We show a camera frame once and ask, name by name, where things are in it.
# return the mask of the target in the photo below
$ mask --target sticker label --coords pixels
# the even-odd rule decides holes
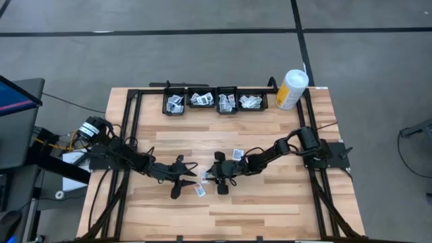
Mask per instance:
[[[285,82],[283,82],[276,95],[276,103],[278,106],[282,106],[289,92],[290,89],[286,86]]]
[[[242,160],[242,156],[244,155],[244,151],[240,149],[234,149],[234,152],[232,153],[232,159],[236,161]]]
[[[91,136],[91,137],[93,137],[93,135],[95,135],[94,132],[90,131],[89,129],[87,129],[87,128],[83,127],[83,126],[80,128],[80,131],[83,132],[83,133],[85,133],[85,134],[87,134],[87,135],[89,135],[89,136]]]
[[[207,173],[205,171],[201,172],[201,184],[203,184],[203,185],[210,184],[210,182],[207,180],[209,175],[210,175],[210,173]]]
[[[201,184],[195,185],[194,186],[196,193],[198,194],[199,197],[202,197],[205,195],[205,191],[203,186],[201,186]]]
[[[82,124],[83,127],[89,129],[90,131],[94,132],[95,134],[99,134],[99,129],[95,128],[92,124],[84,122]]]

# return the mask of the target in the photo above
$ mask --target white lid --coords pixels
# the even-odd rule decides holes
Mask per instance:
[[[286,74],[285,80],[294,88],[304,88],[309,84],[309,77],[302,70],[290,70]]]

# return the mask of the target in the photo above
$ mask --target black metal frame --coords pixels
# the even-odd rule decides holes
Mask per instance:
[[[265,93],[273,93],[273,94],[277,93],[278,88],[277,88],[276,81],[273,77],[270,78],[267,86],[271,87],[271,88],[259,88],[259,89],[254,89],[254,90],[259,90],[259,91],[262,91]],[[134,116],[133,116],[133,120],[132,120],[131,134],[130,134],[130,137],[128,137],[130,139],[126,139],[126,140],[129,140],[129,145],[135,149],[137,147],[137,144],[136,144],[136,140],[134,138],[136,137],[136,133],[137,133],[137,129],[138,129],[138,118],[140,115],[140,107],[141,107],[141,102],[143,99],[142,96],[143,95],[157,95],[157,94],[159,94],[159,95],[163,94],[163,89],[162,88],[161,89],[154,89],[154,90],[153,89],[152,90],[131,89],[128,91],[125,109],[124,109],[124,116],[123,116],[123,120],[121,123],[120,137],[122,139],[125,139],[125,137],[126,137],[126,126],[128,124],[128,118],[130,115],[132,99],[136,99],[136,104],[135,104],[135,108],[134,108]],[[313,112],[311,94],[309,92],[309,89],[306,89],[304,91],[303,97],[306,101],[306,107],[307,107],[308,116],[310,119],[310,126],[311,126],[311,128],[314,129],[314,131],[316,132],[316,134],[318,136],[317,124],[315,121],[315,114]],[[298,117],[299,117],[300,126],[305,126],[306,121],[304,119],[304,113],[303,113],[302,100],[301,99],[297,102],[297,110],[298,110]],[[321,175],[321,181],[323,183],[323,188],[322,188],[318,182],[317,175],[315,173],[315,168],[312,168],[312,167],[308,168],[306,163],[305,163],[305,167],[308,169],[308,172],[309,172],[310,184],[311,184],[311,188],[313,191],[313,200],[314,200],[314,204],[315,204],[315,211],[317,214],[317,223],[318,223],[318,227],[319,227],[319,233],[320,233],[321,240],[332,241],[332,242],[376,242],[376,243],[378,243],[378,242],[390,242],[390,241],[386,241],[386,240],[370,240],[365,236],[360,236],[359,234],[357,234],[345,222],[343,217],[339,214],[338,210],[333,205],[333,199],[331,197],[331,190],[330,190],[330,185],[329,185],[329,180],[328,180],[326,169],[320,169],[319,170],[320,175]],[[108,198],[107,204],[112,203],[112,200],[114,199],[113,195],[115,194],[114,192],[115,192],[115,187],[117,184],[118,173],[119,173],[118,170],[115,170],[113,172],[113,177],[111,178],[109,198]],[[124,191],[127,190],[127,186],[129,183],[129,176],[130,176],[130,171],[126,170],[124,172],[124,178],[123,178],[123,180],[126,180],[126,187],[123,188]],[[325,229],[325,222],[324,222],[323,210],[321,208],[321,201],[323,201],[324,205],[327,207],[327,209],[329,211],[329,216],[330,216],[330,220],[331,220],[331,228],[332,228],[332,233],[333,233],[332,236],[328,236],[326,229]],[[126,205],[126,193],[124,193],[119,200],[119,209],[118,209],[117,219],[115,222],[115,232],[114,232],[113,237],[107,237],[109,220],[106,220],[105,224],[103,226],[101,238],[81,240],[81,242],[119,242],[120,234],[121,234],[121,230],[122,230],[122,222],[123,222],[125,205]],[[345,233],[345,235],[347,237],[345,237],[345,238],[340,237],[339,227],[342,229],[342,231]],[[193,243],[196,243],[194,241],[183,241],[181,236],[178,237],[177,241],[173,240],[173,241],[146,241],[146,242],[154,242],[154,243],[193,242]],[[268,241],[268,240],[263,240],[263,238],[260,236],[257,236],[257,240],[255,240],[255,241],[242,241],[241,240],[241,241],[224,241],[224,242],[294,242],[294,241],[292,241],[292,240]]]

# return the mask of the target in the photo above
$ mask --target yellow and white container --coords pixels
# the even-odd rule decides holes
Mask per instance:
[[[309,84],[309,77],[302,70],[290,70],[276,95],[276,105],[280,109],[289,110],[296,106],[304,89]]]

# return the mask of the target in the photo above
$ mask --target small packet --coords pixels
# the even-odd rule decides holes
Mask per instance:
[[[243,96],[240,98],[240,102],[241,102],[241,103],[245,103],[247,100],[248,100],[248,97],[246,97],[245,95],[243,95]]]
[[[196,101],[196,98],[198,98],[199,96],[200,96],[199,94],[194,93],[194,94],[192,95],[192,97],[190,98],[190,101],[195,102],[195,101]]]
[[[227,96],[224,94],[219,95],[219,103],[224,103],[227,100]]]
[[[220,108],[220,110],[225,110],[225,109],[227,109],[227,104],[226,103],[219,103],[219,108]]]
[[[207,100],[207,97],[205,95],[197,97],[196,100],[198,101],[199,105],[208,105],[209,101]]]
[[[212,105],[214,103],[213,101],[213,95],[211,95],[210,92],[208,92],[207,94],[204,94],[207,98],[207,100],[209,101],[210,105]]]
[[[183,105],[177,105],[174,110],[171,110],[172,113],[182,113],[183,112]]]
[[[210,173],[207,173],[205,171],[201,172],[201,184],[202,185],[207,185],[210,184],[210,182],[207,180],[207,177],[209,176]]]
[[[182,101],[183,97],[180,97],[178,95],[173,95],[172,97],[170,97],[170,99],[171,100],[169,100],[169,98],[168,98],[169,101],[172,101],[174,103],[180,103],[180,101]]]
[[[242,156],[244,155],[244,151],[240,150],[240,149],[234,149],[233,153],[232,153],[232,159],[235,161],[240,161],[242,160]]]
[[[177,104],[175,104],[172,101],[168,101],[167,111],[172,112],[176,107],[177,107]]]
[[[198,194],[199,197],[202,197],[205,195],[205,190],[203,188],[203,186],[201,186],[201,184],[197,184],[194,186],[196,193]]]
[[[232,108],[236,108],[236,98],[234,97],[234,94],[228,95],[229,104]]]

